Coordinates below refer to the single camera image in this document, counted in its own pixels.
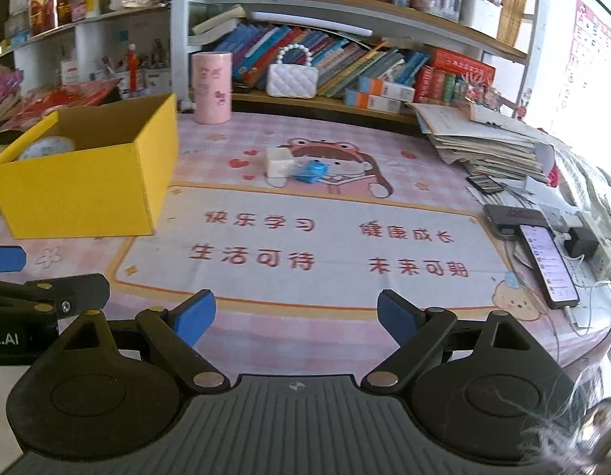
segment cream quilted purse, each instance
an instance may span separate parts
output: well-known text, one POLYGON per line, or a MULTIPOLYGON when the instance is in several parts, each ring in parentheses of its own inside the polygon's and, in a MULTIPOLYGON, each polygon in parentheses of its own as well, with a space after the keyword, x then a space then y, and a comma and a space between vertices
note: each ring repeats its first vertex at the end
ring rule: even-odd
POLYGON ((319 70, 311 65, 312 54, 303 45, 291 44, 279 50, 277 63, 268 68, 266 93, 269 96, 286 98, 314 98, 319 70), (305 66, 282 64, 283 56, 288 50, 303 50, 307 57, 305 66))

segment gray ribbed panel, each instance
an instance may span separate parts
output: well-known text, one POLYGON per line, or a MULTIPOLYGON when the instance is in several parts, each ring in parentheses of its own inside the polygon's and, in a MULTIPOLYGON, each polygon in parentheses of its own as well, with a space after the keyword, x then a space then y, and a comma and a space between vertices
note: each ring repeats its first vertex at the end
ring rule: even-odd
POLYGON ((5 473, 558 475, 560 470, 459 458, 426 439, 397 399, 367 395, 350 376, 244 376, 224 395, 192 399, 167 435, 133 454, 88 464, 26 454, 5 473), (297 381, 305 387, 295 391, 290 386, 297 381))

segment gold screw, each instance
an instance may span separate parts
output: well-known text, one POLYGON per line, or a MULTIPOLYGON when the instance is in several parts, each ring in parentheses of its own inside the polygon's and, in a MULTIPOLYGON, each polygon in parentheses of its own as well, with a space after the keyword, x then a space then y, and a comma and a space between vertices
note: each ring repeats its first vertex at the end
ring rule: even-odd
POLYGON ((39 312, 51 312, 53 310, 53 306, 49 303, 39 303, 33 308, 39 312))

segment pink checkered tablecloth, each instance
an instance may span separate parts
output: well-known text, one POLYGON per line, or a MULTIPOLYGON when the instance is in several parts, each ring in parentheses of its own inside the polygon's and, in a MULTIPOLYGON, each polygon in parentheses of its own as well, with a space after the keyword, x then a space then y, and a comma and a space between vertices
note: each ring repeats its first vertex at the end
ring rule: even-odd
MULTIPOLYGON (((379 175, 393 188, 390 200, 481 212, 466 190, 463 169, 444 165, 423 139, 360 126, 237 112, 229 123, 212 126, 198 125, 189 115, 180 116, 179 132, 180 158, 174 181, 268 188, 266 147, 294 144, 297 139, 304 140, 300 144, 313 142, 318 147, 348 143, 375 161, 379 175)), ((22 283, 104 273, 123 242, 124 238, 117 237, 16 241, 0 215, 0 244, 21 245, 28 255, 22 272, 0 275, 0 279, 22 283)), ((412 295, 403 296, 412 301, 412 295)), ((114 287, 105 314, 109 319, 128 319, 155 303, 162 304, 114 287)), ((483 319, 487 312, 468 312, 466 317, 483 319)), ((219 307, 213 326, 196 348, 231 379, 240 373, 353 373, 360 380, 396 348, 375 318, 374 313, 372 319, 314 319, 219 307)), ((561 364, 583 355, 604 334, 594 331, 579 339, 560 312, 524 324, 555 358, 560 350, 561 364), (550 321, 555 324, 560 348, 550 321)))

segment pink cylinder container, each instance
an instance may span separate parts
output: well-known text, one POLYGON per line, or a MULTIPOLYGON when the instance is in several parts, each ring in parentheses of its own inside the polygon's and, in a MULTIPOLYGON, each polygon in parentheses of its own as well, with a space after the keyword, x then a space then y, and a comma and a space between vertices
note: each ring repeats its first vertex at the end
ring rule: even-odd
POLYGON ((192 55, 195 120, 217 125, 231 119, 230 52, 200 52, 192 55))

